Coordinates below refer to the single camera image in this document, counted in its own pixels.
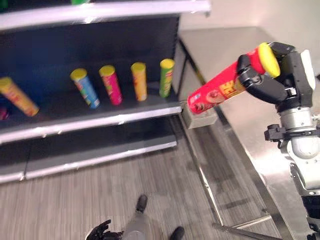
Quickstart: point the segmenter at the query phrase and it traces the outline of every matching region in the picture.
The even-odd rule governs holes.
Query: pink pringles can
[[[119,105],[122,102],[122,94],[119,88],[115,67],[112,65],[105,65],[100,68],[99,74],[111,103],[113,105]]]

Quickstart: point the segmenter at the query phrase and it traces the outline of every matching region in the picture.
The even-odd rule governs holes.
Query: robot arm
[[[275,105],[281,127],[272,124],[264,132],[265,140],[278,142],[278,148],[291,161],[290,171],[307,211],[307,221],[316,233],[308,239],[320,239],[320,129],[314,127],[310,111],[315,78],[309,51],[299,54],[295,47],[268,43],[279,66],[279,75],[259,74],[247,55],[238,59],[238,79],[246,91]]]

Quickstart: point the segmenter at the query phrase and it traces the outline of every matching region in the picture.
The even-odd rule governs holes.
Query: yellow lid
[[[264,70],[273,78],[280,75],[280,67],[278,61],[272,52],[271,47],[263,42],[258,47],[259,60]]]
[[[11,77],[5,76],[0,78],[0,91],[5,90],[12,83]]]
[[[70,74],[70,78],[73,81],[79,81],[80,79],[83,79],[85,76],[87,76],[87,71],[84,68],[77,68],[73,70]]]
[[[143,62],[135,62],[131,65],[131,70],[133,72],[141,72],[146,69],[146,65]]]
[[[175,61],[170,58],[163,59],[160,62],[160,67],[163,69],[172,69],[174,65],[175,65]]]
[[[115,67],[112,65],[105,65],[99,70],[100,76],[111,76],[116,71]]]

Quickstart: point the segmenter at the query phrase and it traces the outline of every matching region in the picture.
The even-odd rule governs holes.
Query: black shoe
[[[148,197],[145,194],[140,195],[138,202],[136,203],[135,210],[140,213],[144,213],[147,207]]]
[[[178,226],[170,236],[170,240],[181,240],[184,235],[185,229],[182,226]]]

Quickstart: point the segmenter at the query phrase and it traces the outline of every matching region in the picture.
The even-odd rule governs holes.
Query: shelf edge
[[[47,126],[31,127],[23,130],[15,130],[12,132],[0,134],[0,145],[19,140],[27,140],[48,135],[60,135],[62,133],[71,132],[75,130],[95,128],[101,126],[122,125],[138,120],[151,119],[161,116],[178,114],[182,111],[181,106],[167,107],[162,109],[155,109],[149,111],[141,111],[128,114],[119,114],[115,116],[99,117],[88,120],[71,121],[60,124],[52,124]]]
[[[119,152],[119,153],[110,154],[106,156],[94,157],[91,159],[76,161],[76,162],[67,163],[63,165],[47,167],[39,170],[27,171],[25,174],[25,178],[28,180],[28,179],[47,176],[47,175],[57,174],[57,173],[61,173],[69,170],[76,170],[76,169],[87,167],[87,166],[93,166],[100,163],[105,163],[113,160],[123,159],[127,157],[132,157],[135,155],[140,155],[140,154],[145,154],[145,153],[149,153],[157,150],[175,147],[176,145],[177,145],[177,141],[172,141],[168,143],[142,147],[135,150],[128,150],[125,152]]]
[[[89,24],[138,16],[208,13],[210,10],[208,0],[121,1],[54,6],[2,13],[0,31],[58,23]]]
[[[0,175],[0,184],[9,183],[13,181],[21,181],[25,178],[24,172],[19,171],[10,174]]]

